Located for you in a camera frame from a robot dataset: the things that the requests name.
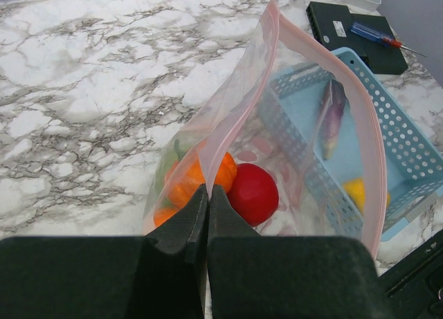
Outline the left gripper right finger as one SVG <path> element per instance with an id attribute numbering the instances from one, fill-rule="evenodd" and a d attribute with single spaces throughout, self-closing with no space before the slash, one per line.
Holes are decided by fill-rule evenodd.
<path id="1" fill-rule="evenodd" d="M 214 318 L 392 318 L 366 247 L 347 237 L 265 237 L 220 186 L 209 203 Z"/>

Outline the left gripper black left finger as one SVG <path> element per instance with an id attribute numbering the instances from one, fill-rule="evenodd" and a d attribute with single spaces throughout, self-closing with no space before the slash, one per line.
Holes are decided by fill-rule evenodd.
<path id="1" fill-rule="evenodd" d="M 2 318 L 202 318 L 206 211 L 201 185 L 144 236 L 1 241 Z"/>

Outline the orange fruit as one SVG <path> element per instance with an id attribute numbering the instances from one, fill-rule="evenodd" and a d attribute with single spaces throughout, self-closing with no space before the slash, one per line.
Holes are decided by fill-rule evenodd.
<path id="1" fill-rule="evenodd" d="M 154 189 L 159 199 L 154 208 L 155 227 L 159 227 L 180 211 L 192 196 L 189 190 L 192 183 L 190 175 L 192 163 L 189 158 L 186 158 L 189 149 L 189 145 L 183 145 L 179 139 L 175 139 L 156 176 Z"/>

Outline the red tomato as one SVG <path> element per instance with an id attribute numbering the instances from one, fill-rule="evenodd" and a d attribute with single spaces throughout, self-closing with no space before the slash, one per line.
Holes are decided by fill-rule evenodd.
<path id="1" fill-rule="evenodd" d="M 277 210 L 278 188 L 267 171 L 251 163 L 242 163 L 237 166 L 228 200 L 240 217 L 256 227 Z"/>

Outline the orange mini pumpkin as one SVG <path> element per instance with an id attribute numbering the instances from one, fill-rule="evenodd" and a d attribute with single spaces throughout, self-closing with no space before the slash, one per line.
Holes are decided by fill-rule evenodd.
<path id="1" fill-rule="evenodd" d="M 224 191 L 228 193 L 236 175 L 237 164 L 234 158 L 226 152 L 217 171 L 215 185 L 222 186 Z M 183 176 L 174 177 L 172 189 L 168 193 L 168 199 L 175 208 L 182 209 L 192 198 L 197 188 L 204 183 L 204 175 L 197 158 L 187 168 Z"/>

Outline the clear pink zip bag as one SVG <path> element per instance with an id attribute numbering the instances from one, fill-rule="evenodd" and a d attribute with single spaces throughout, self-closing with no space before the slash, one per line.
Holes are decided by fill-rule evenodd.
<path id="1" fill-rule="evenodd" d="M 320 103 L 326 84 L 343 85 L 347 104 L 338 145 L 324 160 Z M 228 152 L 237 166 L 267 171 L 278 188 L 273 215 L 253 227 L 261 235 L 341 235 L 378 252 L 388 199 L 381 128 L 363 81 L 337 55 L 293 25 L 270 1 L 231 75 L 167 143 L 148 192 L 142 232 L 153 231 L 156 176 L 175 139 L 197 158 L 211 197 Z M 364 215 L 342 187 L 363 178 Z"/>

